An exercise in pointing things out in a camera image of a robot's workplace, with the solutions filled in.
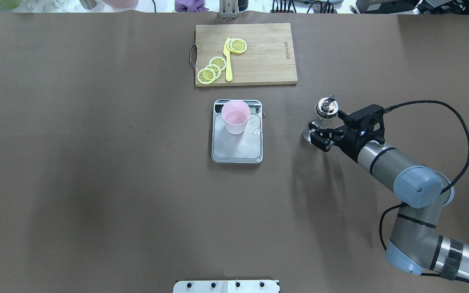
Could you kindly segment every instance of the scale platform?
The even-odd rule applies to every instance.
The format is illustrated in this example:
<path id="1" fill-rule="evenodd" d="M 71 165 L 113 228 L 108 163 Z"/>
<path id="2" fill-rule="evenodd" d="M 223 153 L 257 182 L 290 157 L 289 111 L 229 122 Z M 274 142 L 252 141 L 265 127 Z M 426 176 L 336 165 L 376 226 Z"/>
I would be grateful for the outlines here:
<path id="1" fill-rule="evenodd" d="M 216 163 L 258 164 L 263 159 L 262 104 L 244 100 L 251 110 L 245 131 L 239 135 L 227 132 L 222 118 L 223 105 L 230 100 L 217 100 L 213 106 L 213 139 L 211 159 Z"/>

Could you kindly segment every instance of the light blue joint cap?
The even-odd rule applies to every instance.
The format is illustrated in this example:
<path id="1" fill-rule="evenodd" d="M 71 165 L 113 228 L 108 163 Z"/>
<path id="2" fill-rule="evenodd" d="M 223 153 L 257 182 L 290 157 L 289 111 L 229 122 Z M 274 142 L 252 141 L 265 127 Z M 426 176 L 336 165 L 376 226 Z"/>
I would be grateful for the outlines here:
<path id="1" fill-rule="evenodd" d="M 412 208 L 424 208 L 441 194 L 443 180 L 426 166 L 412 166 L 404 169 L 394 180 L 396 196 Z"/>
<path id="2" fill-rule="evenodd" d="M 404 254 L 399 248 L 397 248 L 392 241 L 388 241 L 387 247 L 387 261 L 402 271 L 407 273 L 420 275 L 424 269 L 420 265 L 416 264 L 406 254 Z"/>

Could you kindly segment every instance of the wooden cutting board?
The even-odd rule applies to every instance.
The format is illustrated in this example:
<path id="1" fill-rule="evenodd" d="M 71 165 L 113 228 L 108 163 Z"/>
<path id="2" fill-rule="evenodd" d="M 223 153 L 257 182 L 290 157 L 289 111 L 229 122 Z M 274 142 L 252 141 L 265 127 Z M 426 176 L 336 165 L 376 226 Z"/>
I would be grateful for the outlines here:
<path id="1" fill-rule="evenodd" d="M 197 80 L 197 72 L 215 56 L 223 55 L 225 40 L 241 38 L 247 42 L 243 54 L 231 53 L 233 80 L 225 80 L 225 70 L 210 85 Z M 291 24 L 216 24 L 199 25 L 195 32 L 197 87 L 230 85 L 290 85 L 298 83 L 292 45 Z"/>

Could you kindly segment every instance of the lemon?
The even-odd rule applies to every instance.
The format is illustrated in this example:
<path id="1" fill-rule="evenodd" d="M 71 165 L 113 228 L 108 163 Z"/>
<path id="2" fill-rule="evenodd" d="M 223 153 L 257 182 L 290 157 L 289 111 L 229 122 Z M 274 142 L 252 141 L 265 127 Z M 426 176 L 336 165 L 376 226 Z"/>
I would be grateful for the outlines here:
<path id="1" fill-rule="evenodd" d="M 226 68 L 226 60 L 223 57 L 216 56 L 209 60 L 209 64 L 216 64 L 220 67 L 220 70 L 223 71 Z"/>
<path id="2" fill-rule="evenodd" d="M 220 69 L 220 66 L 216 64 L 210 64 L 207 65 L 205 68 L 210 68 L 215 72 L 215 80 L 217 80 L 220 77 L 220 74 L 222 73 L 222 70 Z"/>
<path id="3" fill-rule="evenodd" d="M 209 85 L 215 81 L 216 74 L 211 68 L 203 68 L 200 69 L 199 73 L 197 73 L 197 79 L 199 83 L 203 85 Z"/>
<path id="4" fill-rule="evenodd" d="M 247 43 L 243 39 L 231 39 L 229 42 L 229 50 L 241 54 L 247 50 Z"/>

